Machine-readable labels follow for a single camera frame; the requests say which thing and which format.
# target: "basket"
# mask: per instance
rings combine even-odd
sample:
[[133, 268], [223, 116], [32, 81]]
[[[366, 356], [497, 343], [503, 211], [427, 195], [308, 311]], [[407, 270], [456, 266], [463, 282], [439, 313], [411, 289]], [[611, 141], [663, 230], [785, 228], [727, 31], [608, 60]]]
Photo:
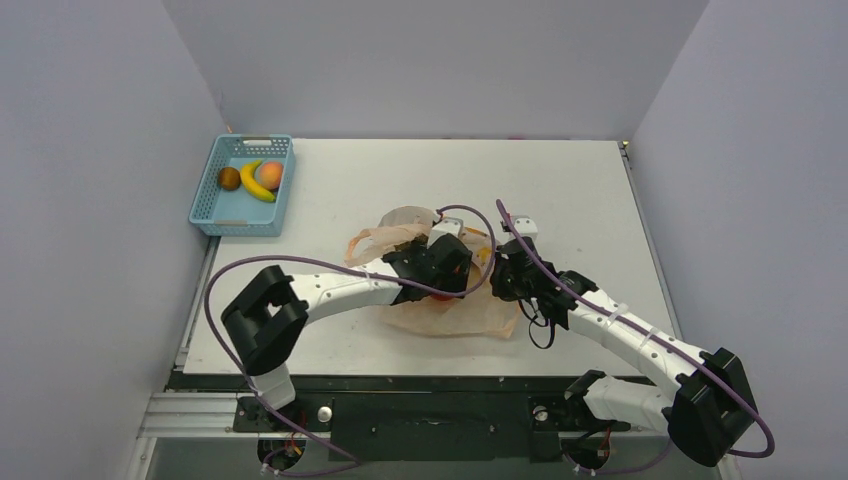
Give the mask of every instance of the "basket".
[[[258, 159], [283, 164], [274, 203], [254, 198], [244, 187], [227, 191], [218, 186], [222, 168], [240, 170]], [[294, 148], [288, 135], [220, 135], [212, 145], [188, 220], [209, 236], [279, 236], [294, 170]]]

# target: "white tabletop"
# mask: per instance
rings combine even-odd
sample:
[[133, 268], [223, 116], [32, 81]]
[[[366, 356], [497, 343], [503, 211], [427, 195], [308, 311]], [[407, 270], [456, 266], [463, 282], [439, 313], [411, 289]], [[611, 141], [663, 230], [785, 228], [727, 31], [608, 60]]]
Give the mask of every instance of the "white tabletop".
[[[537, 247], [559, 270], [577, 270], [613, 298], [672, 332], [645, 232], [615, 142], [525, 140], [312, 140], [294, 142], [297, 171], [278, 238], [224, 237], [212, 271], [244, 257], [308, 256], [341, 263], [348, 241], [377, 226], [392, 208], [462, 203], [493, 225], [495, 199], [539, 227]], [[464, 212], [466, 225], [483, 228]], [[505, 234], [499, 234], [501, 240]], [[220, 312], [266, 265], [224, 275], [211, 298]], [[286, 273], [314, 267], [285, 264]], [[519, 319], [512, 337], [427, 338], [386, 325], [373, 308], [326, 318], [304, 329], [288, 361], [293, 374], [574, 376], [588, 369], [637, 375], [593, 342], [559, 330], [549, 350], [530, 343]], [[546, 342], [547, 330], [534, 335]], [[184, 372], [237, 373], [198, 318]]]

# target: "translucent plastic bag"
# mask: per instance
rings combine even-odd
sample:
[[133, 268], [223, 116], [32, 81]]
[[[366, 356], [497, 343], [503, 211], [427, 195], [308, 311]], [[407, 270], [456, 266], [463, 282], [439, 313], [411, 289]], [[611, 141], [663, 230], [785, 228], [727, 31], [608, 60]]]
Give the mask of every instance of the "translucent plastic bag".
[[[438, 216], [422, 207], [400, 207], [383, 216], [378, 227], [366, 228], [351, 239], [345, 255], [349, 266], [362, 265], [379, 258], [398, 246], [430, 234]], [[363, 240], [370, 242], [354, 255]], [[480, 279], [492, 252], [489, 236], [479, 230], [463, 228], [459, 239], [473, 253], [468, 286]], [[409, 332], [427, 336], [492, 335], [509, 338], [518, 321], [518, 307], [492, 296], [489, 282], [463, 299], [437, 300], [433, 297], [378, 309], [381, 321]]]

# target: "black bracket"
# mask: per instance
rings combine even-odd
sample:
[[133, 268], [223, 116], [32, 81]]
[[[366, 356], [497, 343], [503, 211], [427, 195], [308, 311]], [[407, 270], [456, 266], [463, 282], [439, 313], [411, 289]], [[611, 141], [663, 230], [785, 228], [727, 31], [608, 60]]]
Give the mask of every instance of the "black bracket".
[[[270, 372], [291, 355], [308, 315], [279, 266], [263, 268], [221, 314], [248, 375]], [[273, 316], [268, 306], [280, 309]]]
[[[334, 408], [332, 395], [306, 393], [298, 394], [297, 399], [279, 410], [279, 413], [292, 422], [303, 425], [310, 432], [329, 432], [332, 419], [328, 422], [318, 420], [317, 412], [321, 407]], [[265, 410], [253, 396], [239, 397], [233, 417], [233, 431], [240, 433], [291, 432], [292, 429]]]
[[[745, 369], [736, 355], [721, 348], [715, 354], [705, 352], [701, 357], [705, 367], [757, 411]], [[674, 404], [663, 409], [668, 419], [668, 434], [686, 456], [714, 467], [754, 419], [700, 371], [679, 380], [681, 386]]]
[[[453, 235], [439, 237], [427, 247], [425, 240], [413, 240], [404, 248], [383, 255], [397, 276], [447, 292], [462, 292], [468, 285], [471, 250]], [[417, 302], [430, 296], [419, 288], [404, 285], [393, 305]]]

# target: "white wall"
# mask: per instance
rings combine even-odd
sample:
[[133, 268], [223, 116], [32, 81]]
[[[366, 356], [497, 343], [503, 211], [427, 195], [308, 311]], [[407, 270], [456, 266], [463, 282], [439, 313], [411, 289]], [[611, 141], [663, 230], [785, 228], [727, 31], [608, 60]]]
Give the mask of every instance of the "white wall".
[[185, 325], [223, 123], [155, 0], [4, 2], [0, 65], [0, 478], [118, 478]]
[[164, 0], [236, 131], [630, 138], [707, 0]]
[[682, 330], [740, 355], [777, 437], [746, 478], [848, 477], [846, 52], [844, 1], [713, 0], [633, 138]]

